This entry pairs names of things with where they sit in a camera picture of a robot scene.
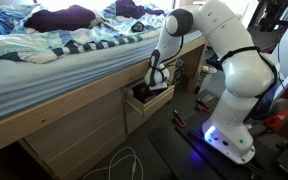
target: dark red cloth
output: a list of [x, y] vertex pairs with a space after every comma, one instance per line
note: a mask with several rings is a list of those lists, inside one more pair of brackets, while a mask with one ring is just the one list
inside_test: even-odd
[[58, 29], [73, 31], [79, 28], [89, 27], [95, 17], [94, 12], [91, 10], [73, 5], [68, 9], [55, 12], [47, 10], [36, 12], [25, 22], [24, 26], [34, 28], [39, 32]]

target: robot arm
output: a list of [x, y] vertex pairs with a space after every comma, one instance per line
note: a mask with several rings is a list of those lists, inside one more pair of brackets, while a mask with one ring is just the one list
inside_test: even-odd
[[145, 82], [151, 90], [167, 86], [165, 81], [169, 79], [170, 73], [162, 62], [180, 52], [183, 36], [191, 30], [192, 24], [192, 14], [183, 9], [174, 10], [167, 17], [157, 47], [152, 52], [150, 68], [145, 75]]
[[252, 38], [230, 9], [218, 0], [203, 6], [190, 5], [171, 13], [165, 21], [160, 42], [152, 53], [151, 68], [145, 82], [155, 86], [164, 81], [157, 78], [156, 69], [179, 49], [180, 39], [189, 30], [178, 32], [183, 17], [193, 18], [191, 27], [200, 30], [222, 59], [226, 90], [211, 117], [203, 124], [204, 138], [237, 164], [247, 163], [255, 154], [253, 138], [243, 121], [265, 93], [275, 83], [279, 64], [270, 54], [260, 53]]

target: white cable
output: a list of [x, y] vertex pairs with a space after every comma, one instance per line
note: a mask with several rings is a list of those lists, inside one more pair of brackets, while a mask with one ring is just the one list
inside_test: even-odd
[[[115, 158], [115, 156], [117, 154], [119, 154], [121, 151], [125, 150], [125, 149], [130, 149], [132, 152], [133, 152], [133, 155], [127, 155], [127, 156], [124, 156], [123, 158], [119, 159], [116, 163], [114, 163], [112, 165], [112, 162]], [[98, 172], [98, 171], [101, 171], [101, 170], [106, 170], [108, 169], [109, 170], [109, 177], [108, 179], [110, 180], [111, 179], [111, 168], [116, 166], [118, 163], [120, 163], [121, 161], [123, 161], [124, 159], [128, 158], [128, 157], [134, 157], [134, 162], [132, 164], [132, 180], [134, 178], [134, 174], [135, 174], [135, 171], [136, 171], [136, 161], [138, 161], [139, 165], [140, 165], [140, 168], [141, 168], [141, 180], [144, 179], [144, 171], [143, 171], [143, 166], [142, 166], [142, 163], [140, 161], [140, 159], [136, 156], [135, 154], [135, 151], [131, 148], [131, 147], [124, 147], [123, 149], [119, 150], [117, 153], [114, 154], [114, 156], [112, 157], [111, 161], [110, 161], [110, 165], [108, 167], [104, 167], [104, 168], [99, 168], [99, 169], [95, 169], [93, 171], [90, 171], [88, 172], [87, 174], [85, 174], [82, 178], [82, 180], [84, 180], [87, 176], [89, 176], [90, 174], [92, 173], [95, 173], [95, 172]]]

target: wooden cabinet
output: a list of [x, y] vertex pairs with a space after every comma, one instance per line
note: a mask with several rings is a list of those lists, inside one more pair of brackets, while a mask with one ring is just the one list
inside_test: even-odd
[[77, 179], [125, 140], [120, 90], [23, 139], [22, 146], [60, 179]]

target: open drawer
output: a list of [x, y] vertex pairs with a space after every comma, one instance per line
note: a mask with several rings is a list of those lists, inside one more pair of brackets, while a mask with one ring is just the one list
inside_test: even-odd
[[[126, 89], [129, 90], [139, 83], [130, 86]], [[142, 120], [147, 120], [152, 116], [154, 112], [156, 112], [159, 108], [161, 108], [165, 103], [172, 99], [174, 94], [174, 85], [169, 85], [167, 89], [160, 92], [154, 98], [150, 99], [148, 102], [143, 103], [134, 96], [129, 93], [125, 93], [125, 101], [127, 104], [132, 106], [136, 111], [138, 111], [141, 115]]]

